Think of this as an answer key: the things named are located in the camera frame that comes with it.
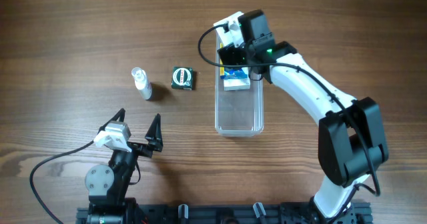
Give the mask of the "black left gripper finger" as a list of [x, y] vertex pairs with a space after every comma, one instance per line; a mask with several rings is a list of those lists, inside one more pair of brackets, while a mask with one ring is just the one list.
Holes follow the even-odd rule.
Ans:
[[107, 121], [106, 123], [104, 123], [99, 129], [98, 132], [100, 131], [104, 131], [105, 128], [107, 127], [107, 125], [109, 123], [111, 123], [112, 121], [119, 121], [119, 122], [123, 122], [125, 119], [125, 109], [121, 108], [109, 121]]
[[161, 115], [155, 115], [147, 133], [145, 134], [147, 145], [150, 149], [157, 152], [163, 150], [163, 138], [161, 134]]

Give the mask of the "blue VapoDrops lozenge box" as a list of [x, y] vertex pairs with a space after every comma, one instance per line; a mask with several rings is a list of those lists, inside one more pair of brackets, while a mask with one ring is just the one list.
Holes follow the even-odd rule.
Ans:
[[222, 79], [244, 79], [248, 78], [248, 68], [234, 66], [232, 68], [223, 67], [221, 71]]

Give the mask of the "white medicine box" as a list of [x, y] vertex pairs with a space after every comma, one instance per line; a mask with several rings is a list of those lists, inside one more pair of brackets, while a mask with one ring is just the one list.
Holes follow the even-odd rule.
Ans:
[[250, 88], [250, 79], [224, 79], [224, 90], [225, 91], [238, 91], [246, 90]]

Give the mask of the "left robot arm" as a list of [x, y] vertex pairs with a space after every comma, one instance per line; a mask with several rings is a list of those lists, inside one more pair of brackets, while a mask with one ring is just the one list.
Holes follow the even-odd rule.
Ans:
[[107, 123], [99, 128], [93, 142], [97, 147], [113, 151], [106, 165], [92, 167], [85, 176], [89, 191], [89, 207], [79, 209], [77, 223], [148, 223], [147, 215], [139, 208], [136, 199], [126, 197], [128, 187], [133, 185], [131, 177], [139, 171], [138, 158], [151, 158], [153, 152], [161, 152], [161, 115], [155, 115], [147, 133], [146, 143], [129, 140], [131, 132], [124, 122], [125, 109], [120, 109]]

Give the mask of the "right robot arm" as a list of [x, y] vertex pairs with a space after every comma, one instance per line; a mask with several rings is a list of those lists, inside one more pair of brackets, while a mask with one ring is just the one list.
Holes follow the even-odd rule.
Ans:
[[267, 81], [288, 93], [318, 126], [324, 179], [308, 202], [216, 208], [218, 223], [371, 223], [367, 202], [355, 193], [389, 157], [378, 104], [357, 99], [317, 74], [289, 43], [277, 42], [264, 12], [237, 12], [213, 25], [216, 32], [216, 114], [221, 135], [251, 137], [264, 126]]

